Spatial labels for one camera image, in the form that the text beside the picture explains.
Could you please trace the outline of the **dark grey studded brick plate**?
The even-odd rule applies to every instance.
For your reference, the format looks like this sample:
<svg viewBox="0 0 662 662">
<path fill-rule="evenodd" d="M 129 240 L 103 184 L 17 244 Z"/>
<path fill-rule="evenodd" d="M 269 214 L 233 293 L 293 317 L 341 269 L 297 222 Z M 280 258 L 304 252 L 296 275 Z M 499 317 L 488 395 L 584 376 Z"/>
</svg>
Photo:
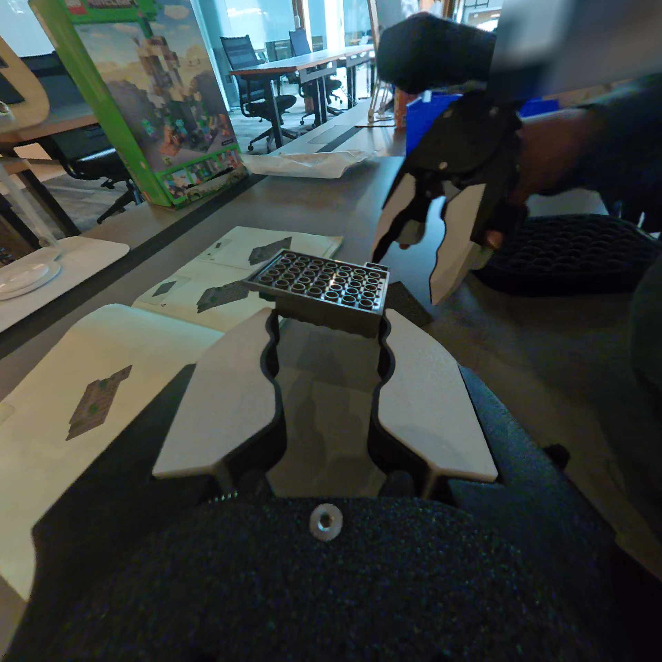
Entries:
<svg viewBox="0 0 662 662">
<path fill-rule="evenodd" d="M 390 283 L 387 288 L 385 309 L 392 309 L 419 328 L 432 324 L 434 318 L 409 292 L 403 282 Z"/>
</svg>

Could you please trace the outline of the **open instruction booklet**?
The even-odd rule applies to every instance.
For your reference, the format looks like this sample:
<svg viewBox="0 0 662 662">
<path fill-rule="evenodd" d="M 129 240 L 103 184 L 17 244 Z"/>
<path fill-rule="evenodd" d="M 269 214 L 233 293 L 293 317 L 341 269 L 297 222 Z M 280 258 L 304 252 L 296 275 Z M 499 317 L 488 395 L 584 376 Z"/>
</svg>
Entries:
<svg viewBox="0 0 662 662">
<path fill-rule="evenodd" d="M 32 529 L 169 384 L 273 304 L 242 280 L 281 249 L 331 258 L 343 236 L 236 227 L 143 293 L 76 322 L 1 403 L 1 578 L 27 602 Z"/>
</svg>

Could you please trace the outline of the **long wooden table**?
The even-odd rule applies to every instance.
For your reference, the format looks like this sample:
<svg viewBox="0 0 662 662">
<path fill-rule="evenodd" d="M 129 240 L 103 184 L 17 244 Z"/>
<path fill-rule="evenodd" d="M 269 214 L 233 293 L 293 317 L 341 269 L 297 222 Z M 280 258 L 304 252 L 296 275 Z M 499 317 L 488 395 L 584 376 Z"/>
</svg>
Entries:
<svg viewBox="0 0 662 662">
<path fill-rule="evenodd" d="M 355 83 L 354 68 L 370 61 L 370 54 L 376 51 L 374 44 L 346 46 L 343 48 L 326 49 L 302 56 L 278 60 L 273 63 L 261 63 L 254 66 L 232 69 L 234 77 L 255 81 L 262 89 L 268 108 L 268 118 L 271 121 L 276 148 L 283 147 L 283 130 L 281 128 L 277 102 L 273 88 L 273 80 L 287 73 L 298 73 L 302 83 L 313 82 L 316 89 L 313 98 L 314 114 L 317 125 L 328 120 L 327 95 L 325 78 L 336 73 L 339 63 L 345 64 L 348 75 L 348 89 L 353 91 Z"/>
</svg>

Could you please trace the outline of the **person's right forearm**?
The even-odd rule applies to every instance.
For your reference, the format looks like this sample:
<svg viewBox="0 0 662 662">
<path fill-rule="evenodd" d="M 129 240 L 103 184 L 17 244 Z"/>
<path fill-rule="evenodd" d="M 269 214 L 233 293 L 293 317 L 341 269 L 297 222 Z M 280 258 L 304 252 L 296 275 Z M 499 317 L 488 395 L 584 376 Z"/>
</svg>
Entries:
<svg viewBox="0 0 662 662">
<path fill-rule="evenodd" d="M 661 74 L 627 83 L 581 105 L 599 133 L 581 165 L 582 182 L 610 211 L 661 232 Z"/>
</svg>

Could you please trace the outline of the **green toy set box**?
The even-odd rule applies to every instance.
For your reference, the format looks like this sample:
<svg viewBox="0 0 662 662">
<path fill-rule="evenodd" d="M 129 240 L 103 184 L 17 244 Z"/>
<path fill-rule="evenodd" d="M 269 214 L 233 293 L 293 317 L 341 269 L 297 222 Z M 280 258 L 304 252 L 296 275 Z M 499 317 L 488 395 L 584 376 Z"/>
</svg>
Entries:
<svg viewBox="0 0 662 662">
<path fill-rule="evenodd" d="M 177 209 L 249 176 L 190 1 L 29 1 L 142 197 Z"/>
</svg>

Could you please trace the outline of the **grey brick plate assembly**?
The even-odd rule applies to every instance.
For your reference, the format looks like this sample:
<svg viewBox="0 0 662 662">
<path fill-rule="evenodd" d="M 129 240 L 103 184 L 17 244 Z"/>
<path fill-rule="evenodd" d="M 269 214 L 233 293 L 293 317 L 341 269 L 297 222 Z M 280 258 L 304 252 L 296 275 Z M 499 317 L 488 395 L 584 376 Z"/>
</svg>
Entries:
<svg viewBox="0 0 662 662">
<path fill-rule="evenodd" d="M 376 338 L 384 316 L 390 270 L 281 249 L 244 278 L 275 305 L 281 318 Z"/>
</svg>

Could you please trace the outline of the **grey desk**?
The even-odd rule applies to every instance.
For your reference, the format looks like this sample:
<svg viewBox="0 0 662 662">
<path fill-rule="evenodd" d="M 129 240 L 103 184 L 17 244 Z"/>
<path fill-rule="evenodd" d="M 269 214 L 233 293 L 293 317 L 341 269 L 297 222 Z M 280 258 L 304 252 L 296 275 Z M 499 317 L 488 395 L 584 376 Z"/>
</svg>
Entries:
<svg viewBox="0 0 662 662">
<path fill-rule="evenodd" d="M 380 157 L 338 180 L 244 181 L 234 197 L 196 204 L 172 228 L 192 226 L 1 359 L 4 400 L 80 319 L 106 304 L 130 304 L 236 226 L 342 235 L 342 260 L 368 259 L 379 206 L 401 164 Z M 424 328 L 479 377 L 539 446 L 571 454 L 566 475 L 616 531 L 616 541 L 661 578 L 661 428 L 632 382 L 626 350 L 630 296 L 527 299 L 476 277 L 431 307 L 426 275 L 440 231 L 385 258 L 396 281 L 431 311 Z M 379 346 L 375 340 L 284 324 L 278 382 L 287 451 L 269 472 L 279 496 L 376 495 L 384 475 L 366 443 Z"/>
</svg>

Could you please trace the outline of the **black office chair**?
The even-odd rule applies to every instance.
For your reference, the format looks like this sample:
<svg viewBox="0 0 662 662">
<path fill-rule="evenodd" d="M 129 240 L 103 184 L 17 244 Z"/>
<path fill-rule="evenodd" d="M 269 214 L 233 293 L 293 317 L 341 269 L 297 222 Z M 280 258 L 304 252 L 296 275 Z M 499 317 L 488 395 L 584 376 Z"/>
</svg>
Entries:
<svg viewBox="0 0 662 662">
<path fill-rule="evenodd" d="M 330 89 L 327 88 L 327 80 L 335 74 L 342 55 L 337 48 L 313 53 L 305 29 L 291 30 L 289 38 L 294 58 L 305 64 L 297 70 L 299 87 L 312 99 L 315 127 L 320 127 L 328 120 Z"/>
<path fill-rule="evenodd" d="M 116 185 L 124 186 L 122 194 L 96 219 L 97 224 L 126 211 L 130 203 L 144 202 L 124 161 L 99 124 L 50 135 L 44 148 L 74 179 L 95 181 L 107 191 L 113 191 Z"/>
<path fill-rule="evenodd" d="M 283 128 L 283 115 L 294 107 L 296 97 L 275 92 L 274 78 L 260 69 L 261 61 L 248 35 L 220 37 L 220 41 L 230 75 L 236 81 L 242 116 L 268 123 L 267 130 L 249 141 L 247 151 L 253 152 L 254 144 L 265 140 L 267 153 L 270 153 L 273 148 L 282 147 L 285 137 L 295 139 L 296 132 Z"/>
</svg>

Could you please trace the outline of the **curved wooden panel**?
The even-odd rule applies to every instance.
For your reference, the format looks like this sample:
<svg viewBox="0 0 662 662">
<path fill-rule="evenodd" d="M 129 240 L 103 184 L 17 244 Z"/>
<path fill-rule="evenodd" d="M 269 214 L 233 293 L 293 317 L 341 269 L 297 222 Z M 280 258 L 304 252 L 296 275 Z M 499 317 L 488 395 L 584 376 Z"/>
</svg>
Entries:
<svg viewBox="0 0 662 662">
<path fill-rule="evenodd" d="M 44 122 L 50 103 L 44 87 L 29 67 L 1 39 L 1 134 Z"/>
</svg>

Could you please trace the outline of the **white lamp base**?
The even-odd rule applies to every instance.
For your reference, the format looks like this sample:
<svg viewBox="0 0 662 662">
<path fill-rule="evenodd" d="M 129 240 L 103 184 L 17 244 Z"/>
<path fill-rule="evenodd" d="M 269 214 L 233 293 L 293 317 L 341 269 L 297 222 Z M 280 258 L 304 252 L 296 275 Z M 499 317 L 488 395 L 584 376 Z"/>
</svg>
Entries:
<svg viewBox="0 0 662 662">
<path fill-rule="evenodd" d="M 37 249 L 1 266 L 1 331 L 9 330 L 62 294 L 128 254 L 128 245 L 81 236 L 57 239 L 11 179 L 29 172 L 26 161 L 1 158 L 1 184 L 25 217 Z"/>
</svg>

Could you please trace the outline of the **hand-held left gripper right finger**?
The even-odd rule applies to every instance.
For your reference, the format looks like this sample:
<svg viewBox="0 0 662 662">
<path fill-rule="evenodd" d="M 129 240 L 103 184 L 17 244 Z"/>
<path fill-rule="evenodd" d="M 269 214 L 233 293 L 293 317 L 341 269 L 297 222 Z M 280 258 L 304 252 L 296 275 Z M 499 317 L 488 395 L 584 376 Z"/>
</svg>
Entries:
<svg viewBox="0 0 662 662">
<path fill-rule="evenodd" d="M 386 476 L 408 475 L 415 496 L 441 497 L 452 480 L 499 480 L 461 366 L 442 344 L 394 309 L 380 323 L 379 382 L 368 454 Z"/>
</svg>

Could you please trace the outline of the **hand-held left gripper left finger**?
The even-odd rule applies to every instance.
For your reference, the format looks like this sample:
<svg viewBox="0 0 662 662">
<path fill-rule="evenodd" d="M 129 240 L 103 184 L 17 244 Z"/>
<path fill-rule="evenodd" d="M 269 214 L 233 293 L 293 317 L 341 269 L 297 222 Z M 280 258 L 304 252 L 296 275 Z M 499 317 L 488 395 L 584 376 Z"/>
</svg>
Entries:
<svg viewBox="0 0 662 662">
<path fill-rule="evenodd" d="M 263 308 L 225 333 L 197 361 L 160 454 L 155 479 L 212 477 L 222 492 L 266 473 L 286 451 L 276 377 L 277 312 Z"/>
</svg>

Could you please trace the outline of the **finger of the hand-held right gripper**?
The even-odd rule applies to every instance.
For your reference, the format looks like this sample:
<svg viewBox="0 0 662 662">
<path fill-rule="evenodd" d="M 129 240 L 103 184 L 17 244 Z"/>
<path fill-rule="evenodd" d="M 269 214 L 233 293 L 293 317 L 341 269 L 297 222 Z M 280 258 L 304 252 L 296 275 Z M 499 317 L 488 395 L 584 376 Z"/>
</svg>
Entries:
<svg viewBox="0 0 662 662">
<path fill-rule="evenodd" d="M 453 294 L 470 268 L 487 256 L 487 250 L 472 240 L 484 189 L 484 183 L 472 185 L 445 200 L 441 214 L 444 235 L 429 278 L 433 305 L 440 304 Z"/>
<path fill-rule="evenodd" d="M 393 244 L 405 250 L 421 243 L 431 203 L 431 172 L 399 173 L 382 207 L 371 249 L 371 261 L 381 262 Z"/>
</svg>

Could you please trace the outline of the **person's right hand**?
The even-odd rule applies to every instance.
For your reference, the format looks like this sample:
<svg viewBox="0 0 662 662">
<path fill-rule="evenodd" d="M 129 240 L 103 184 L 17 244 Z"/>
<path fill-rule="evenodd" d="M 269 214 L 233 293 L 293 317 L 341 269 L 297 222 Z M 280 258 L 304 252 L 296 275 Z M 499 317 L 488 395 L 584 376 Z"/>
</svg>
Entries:
<svg viewBox="0 0 662 662">
<path fill-rule="evenodd" d="M 557 189 L 592 142 L 594 120 L 588 109 L 563 109 L 525 118 L 518 132 L 518 177 L 506 203 L 519 209 L 532 195 Z"/>
</svg>

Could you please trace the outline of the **orange box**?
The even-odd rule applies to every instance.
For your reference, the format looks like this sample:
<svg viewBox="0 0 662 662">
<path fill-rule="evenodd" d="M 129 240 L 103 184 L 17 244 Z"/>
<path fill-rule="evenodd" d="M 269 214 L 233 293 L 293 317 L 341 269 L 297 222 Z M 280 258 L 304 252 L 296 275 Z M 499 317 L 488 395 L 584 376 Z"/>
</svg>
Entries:
<svg viewBox="0 0 662 662">
<path fill-rule="evenodd" d="M 419 93 L 406 93 L 398 87 L 394 88 L 393 95 L 393 119 L 396 130 L 402 131 L 407 127 L 407 112 L 409 104 L 413 103 L 420 96 Z"/>
</svg>

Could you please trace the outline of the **black dimpled tray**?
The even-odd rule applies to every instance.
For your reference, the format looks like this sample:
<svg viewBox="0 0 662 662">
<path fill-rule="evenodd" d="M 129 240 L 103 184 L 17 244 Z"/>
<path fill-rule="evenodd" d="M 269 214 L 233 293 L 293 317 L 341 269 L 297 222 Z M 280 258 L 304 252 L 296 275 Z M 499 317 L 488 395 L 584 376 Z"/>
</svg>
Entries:
<svg viewBox="0 0 662 662">
<path fill-rule="evenodd" d="M 473 272 L 486 287 L 518 297 L 633 293 L 661 256 L 661 242 L 603 214 L 530 217 Z"/>
</svg>

